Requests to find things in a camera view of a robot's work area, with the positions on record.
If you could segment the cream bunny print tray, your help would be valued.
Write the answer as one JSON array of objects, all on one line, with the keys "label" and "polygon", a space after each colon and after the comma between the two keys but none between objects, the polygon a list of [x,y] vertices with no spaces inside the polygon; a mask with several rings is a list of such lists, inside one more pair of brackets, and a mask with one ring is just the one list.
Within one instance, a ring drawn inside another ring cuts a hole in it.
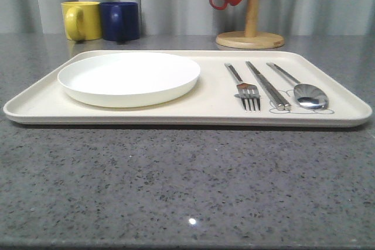
[{"label": "cream bunny print tray", "polygon": [[[70,98],[53,70],[4,105],[5,115],[21,124],[171,124],[354,127],[365,123],[371,107],[304,57],[279,51],[179,50],[200,65],[201,74],[192,91],[159,105],[142,108],[101,108]],[[269,98],[261,96],[259,111],[245,111],[236,86],[225,68],[230,63],[250,84],[255,78],[246,62],[252,64],[291,103],[290,111],[275,109]],[[269,63],[275,63],[299,81],[325,92],[329,106],[313,111],[298,106],[293,88]]]}]

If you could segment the yellow mug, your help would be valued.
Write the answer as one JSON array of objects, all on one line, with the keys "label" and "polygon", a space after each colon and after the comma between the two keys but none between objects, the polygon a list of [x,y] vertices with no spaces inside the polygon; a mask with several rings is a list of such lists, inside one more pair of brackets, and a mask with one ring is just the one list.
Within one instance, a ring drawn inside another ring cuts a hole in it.
[{"label": "yellow mug", "polygon": [[68,40],[85,41],[102,38],[99,2],[63,2],[61,7]]}]

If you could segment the wooden mug tree stand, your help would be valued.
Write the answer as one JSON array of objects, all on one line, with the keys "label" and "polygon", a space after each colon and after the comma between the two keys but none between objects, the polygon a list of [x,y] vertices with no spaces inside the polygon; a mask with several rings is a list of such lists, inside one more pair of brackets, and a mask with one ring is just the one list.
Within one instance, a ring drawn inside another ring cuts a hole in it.
[{"label": "wooden mug tree stand", "polygon": [[285,44],[275,33],[258,31],[259,0],[247,0],[244,31],[225,32],[216,36],[216,43],[238,49],[273,49]]}]

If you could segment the navy blue mug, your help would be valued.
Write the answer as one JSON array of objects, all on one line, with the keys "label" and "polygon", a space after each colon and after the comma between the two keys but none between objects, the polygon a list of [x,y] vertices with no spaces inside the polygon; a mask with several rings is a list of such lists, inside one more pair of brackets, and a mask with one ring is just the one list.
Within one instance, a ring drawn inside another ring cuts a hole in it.
[{"label": "navy blue mug", "polygon": [[99,12],[104,40],[124,42],[140,38],[136,2],[101,2]]}]

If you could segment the silver metal spoon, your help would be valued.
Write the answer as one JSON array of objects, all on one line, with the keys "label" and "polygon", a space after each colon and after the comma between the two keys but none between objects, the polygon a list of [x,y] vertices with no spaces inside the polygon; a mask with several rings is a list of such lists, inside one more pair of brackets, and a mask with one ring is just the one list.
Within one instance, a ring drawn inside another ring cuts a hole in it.
[{"label": "silver metal spoon", "polygon": [[314,110],[328,108],[328,96],[320,88],[311,84],[301,83],[275,63],[269,62],[267,65],[293,85],[294,98],[299,106]]}]

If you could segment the white round plate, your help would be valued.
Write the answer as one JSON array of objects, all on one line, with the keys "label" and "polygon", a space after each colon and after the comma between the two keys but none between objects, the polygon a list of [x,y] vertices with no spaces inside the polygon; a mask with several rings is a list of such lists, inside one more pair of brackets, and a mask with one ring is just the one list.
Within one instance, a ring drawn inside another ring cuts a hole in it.
[{"label": "white round plate", "polygon": [[89,105],[134,108],[188,93],[200,66],[187,57],[154,52],[106,54],[64,67],[57,79],[66,94]]}]

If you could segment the silver metal fork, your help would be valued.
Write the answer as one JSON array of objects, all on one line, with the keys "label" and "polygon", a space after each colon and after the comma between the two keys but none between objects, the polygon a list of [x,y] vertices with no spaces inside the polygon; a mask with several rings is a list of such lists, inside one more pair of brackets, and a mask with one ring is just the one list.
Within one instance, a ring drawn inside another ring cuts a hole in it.
[{"label": "silver metal fork", "polygon": [[260,94],[256,85],[245,83],[240,77],[236,69],[230,64],[224,64],[226,69],[231,73],[236,82],[237,92],[236,95],[241,100],[242,106],[245,111],[260,111],[261,101]]}]

